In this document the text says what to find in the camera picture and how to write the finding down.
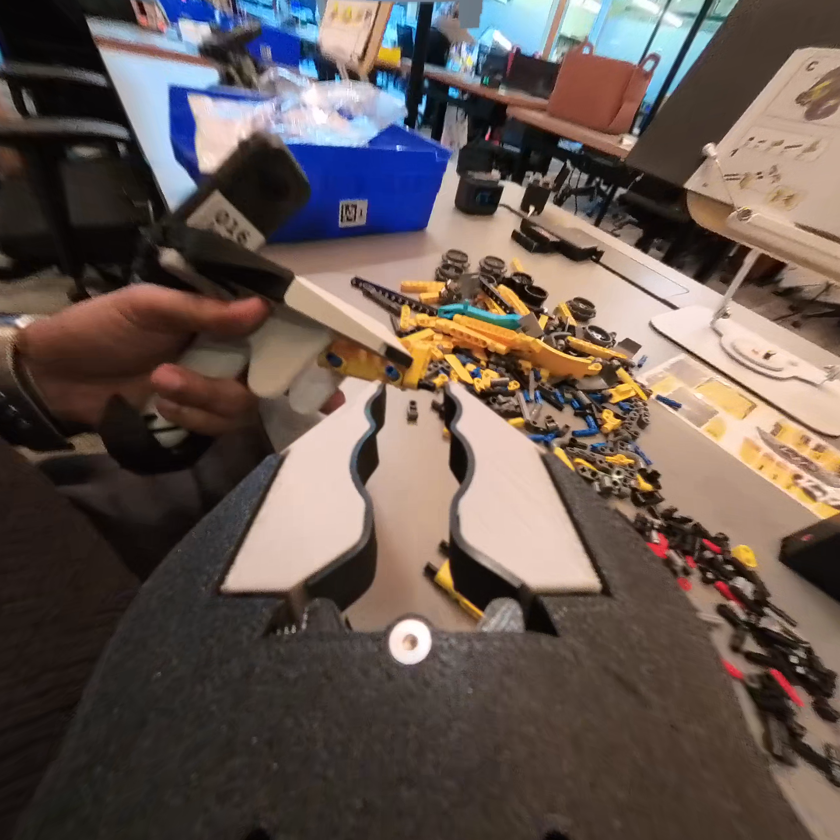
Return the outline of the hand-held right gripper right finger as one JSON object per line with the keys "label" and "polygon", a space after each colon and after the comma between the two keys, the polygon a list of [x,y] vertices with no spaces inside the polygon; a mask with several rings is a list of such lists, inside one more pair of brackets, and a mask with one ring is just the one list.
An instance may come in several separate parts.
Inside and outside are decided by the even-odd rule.
{"label": "hand-held right gripper right finger", "polygon": [[449,551],[466,597],[598,595],[602,581],[555,477],[565,464],[494,414],[463,385],[445,387]]}

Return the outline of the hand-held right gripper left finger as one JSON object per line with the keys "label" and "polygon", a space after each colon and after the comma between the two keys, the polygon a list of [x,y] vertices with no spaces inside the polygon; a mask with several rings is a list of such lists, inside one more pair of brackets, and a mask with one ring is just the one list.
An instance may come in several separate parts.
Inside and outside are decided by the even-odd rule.
{"label": "hand-held right gripper left finger", "polygon": [[348,608],[370,589],[377,546],[366,483],[379,465],[385,402],[384,384],[365,385],[280,454],[220,592]]}

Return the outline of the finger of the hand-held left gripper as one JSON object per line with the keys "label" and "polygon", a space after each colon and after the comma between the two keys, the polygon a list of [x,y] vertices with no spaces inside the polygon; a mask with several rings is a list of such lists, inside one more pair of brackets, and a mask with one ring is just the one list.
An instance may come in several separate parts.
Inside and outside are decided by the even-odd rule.
{"label": "finger of the hand-held left gripper", "polygon": [[407,369],[412,355],[382,322],[303,276],[295,276],[284,294],[285,306],[331,333]]}

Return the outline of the yellow brick assembly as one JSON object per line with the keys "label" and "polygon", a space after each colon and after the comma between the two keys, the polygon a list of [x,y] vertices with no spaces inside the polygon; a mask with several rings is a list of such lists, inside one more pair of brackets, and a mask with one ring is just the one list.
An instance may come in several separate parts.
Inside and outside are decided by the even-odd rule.
{"label": "yellow brick assembly", "polygon": [[[407,352],[408,361],[393,362],[356,342],[338,338],[320,353],[318,366],[339,377],[351,377],[366,382],[382,382],[403,390],[416,390],[433,360],[434,347],[429,341],[411,342],[400,339],[398,343],[402,345],[402,350]],[[327,352],[341,355],[344,359],[343,367],[333,368],[325,360]],[[389,382],[384,378],[383,370],[388,364],[403,370],[401,381]]]}

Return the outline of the person's left hand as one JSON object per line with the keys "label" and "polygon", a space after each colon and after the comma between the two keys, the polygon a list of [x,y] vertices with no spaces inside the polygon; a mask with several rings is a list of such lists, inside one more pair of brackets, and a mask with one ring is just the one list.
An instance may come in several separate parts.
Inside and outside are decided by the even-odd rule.
{"label": "person's left hand", "polygon": [[178,360],[195,336],[243,339],[268,315],[258,298],[133,285],[31,323],[18,335],[17,359],[63,431],[97,427],[120,396],[138,410],[153,401],[176,427],[217,438],[256,426],[258,398],[237,378],[204,376]]}

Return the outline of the clear plastic bag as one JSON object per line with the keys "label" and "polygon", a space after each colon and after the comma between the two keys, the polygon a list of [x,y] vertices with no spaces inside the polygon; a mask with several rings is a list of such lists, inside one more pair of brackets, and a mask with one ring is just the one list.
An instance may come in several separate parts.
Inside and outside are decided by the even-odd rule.
{"label": "clear plastic bag", "polygon": [[285,144],[360,147],[407,115],[404,102],[369,82],[318,81],[282,66],[257,76],[255,88],[189,91],[185,112],[202,175],[254,133],[275,134]]}

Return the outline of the blue storage bin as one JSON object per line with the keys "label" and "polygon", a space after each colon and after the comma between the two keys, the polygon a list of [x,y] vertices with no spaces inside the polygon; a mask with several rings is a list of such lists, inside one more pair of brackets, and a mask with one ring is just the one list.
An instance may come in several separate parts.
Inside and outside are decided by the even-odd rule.
{"label": "blue storage bin", "polygon": [[261,24],[259,34],[247,45],[252,57],[264,65],[299,68],[301,39],[295,33]]}
{"label": "blue storage bin", "polygon": [[[172,152],[195,185],[236,142],[265,126],[268,101],[233,91],[170,86]],[[365,145],[304,143],[290,152],[308,178],[306,206],[267,239],[269,244],[412,233],[431,217],[450,152],[402,125]]]}

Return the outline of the person's dark trousers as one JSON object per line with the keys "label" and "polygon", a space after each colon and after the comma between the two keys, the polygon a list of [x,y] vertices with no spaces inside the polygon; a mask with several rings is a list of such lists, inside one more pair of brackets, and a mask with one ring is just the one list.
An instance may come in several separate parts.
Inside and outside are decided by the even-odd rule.
{"label": "person's dark trousers", "polygon": [[274,449],[259,419],[216,439],[191,468],[140,476],[109,455],[64,455],[40,468],[140,581]]}

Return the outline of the pile of mixed toy bricks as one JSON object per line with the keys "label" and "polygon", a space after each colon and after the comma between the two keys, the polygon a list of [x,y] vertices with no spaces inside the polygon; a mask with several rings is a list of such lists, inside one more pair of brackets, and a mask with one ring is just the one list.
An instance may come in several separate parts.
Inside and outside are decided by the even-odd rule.
{"label": "pile of mixed toy bricks", "polygon": [[583,298],[549,311],[517,267],[487,255],[470,271],[467,253],[452,248],[431,280],[350,284],[390,316],[412,360],[406,389],[463,385],[600,495],[657,508],[662,481],[638,443],[652,393],[637,378],[637,346],[593,325]]}

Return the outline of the black office chair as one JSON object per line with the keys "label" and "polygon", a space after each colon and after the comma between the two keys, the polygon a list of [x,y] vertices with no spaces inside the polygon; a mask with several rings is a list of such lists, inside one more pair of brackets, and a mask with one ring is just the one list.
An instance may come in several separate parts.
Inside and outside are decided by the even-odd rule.
{"label": "black office chair", "polygon": [[2,63],[2,282],[54,269],[72,301],[132,278],[163,200],[104,70]]}

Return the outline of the white sign board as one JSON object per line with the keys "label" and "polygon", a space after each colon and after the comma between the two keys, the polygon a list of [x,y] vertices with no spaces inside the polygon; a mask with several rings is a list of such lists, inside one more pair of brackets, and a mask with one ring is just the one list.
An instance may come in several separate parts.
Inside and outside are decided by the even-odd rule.
{"label": "white sign board", "polygon": [[327,2],[318,27],[318,49],[342,73],[366,78],[378,58],[392,13],[389,2]]}

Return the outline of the yellow black sticker sheet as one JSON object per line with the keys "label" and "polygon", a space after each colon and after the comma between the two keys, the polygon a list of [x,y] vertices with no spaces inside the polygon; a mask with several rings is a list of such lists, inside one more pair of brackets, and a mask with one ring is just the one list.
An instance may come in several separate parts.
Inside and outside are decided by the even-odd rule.
{"label": "yellow black sticker sheet", "polygon": [[839,512],[839,450],[692,357],[636,375],[650,400],[825,520]]}

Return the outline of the black brick tower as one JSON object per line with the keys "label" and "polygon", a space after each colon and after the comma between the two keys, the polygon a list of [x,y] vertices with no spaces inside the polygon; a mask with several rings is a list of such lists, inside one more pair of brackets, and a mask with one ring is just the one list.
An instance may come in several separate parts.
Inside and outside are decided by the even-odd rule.
{"label": "black brick tower", "polygon": [[784,537],[779,561],[839,602],[839,514]]}

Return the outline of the background wooden desk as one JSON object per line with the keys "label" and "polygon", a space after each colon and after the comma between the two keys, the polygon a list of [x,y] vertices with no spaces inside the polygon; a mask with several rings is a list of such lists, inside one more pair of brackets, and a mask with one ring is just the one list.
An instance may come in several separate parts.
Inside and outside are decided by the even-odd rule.
{"label": "background wooden desk", "polygon": [[473,77],[462,72],[454,72],[437,66],[425,66],[424,76],[431,81],[445,84],[447,88],[455,88],[503,106],[509,118],[532,129],[582,144],[619,160],[626,159],[638,140],[638,137],[631,133],[618,135],[603,133],[575,122],[556,119],[547,113],[547,99],[534,97],[521,91],[511,91],[504,87],[483,86]]}

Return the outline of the dark grey desk divider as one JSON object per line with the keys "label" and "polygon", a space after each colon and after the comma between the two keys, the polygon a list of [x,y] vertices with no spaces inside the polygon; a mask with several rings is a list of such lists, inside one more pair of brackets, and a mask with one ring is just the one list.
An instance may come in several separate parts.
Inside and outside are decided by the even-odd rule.
{"label": "dark grey desk divider", "polygon": [[839,47],[838,1],[741,1],[626,158],[681,187],[798,49]]}

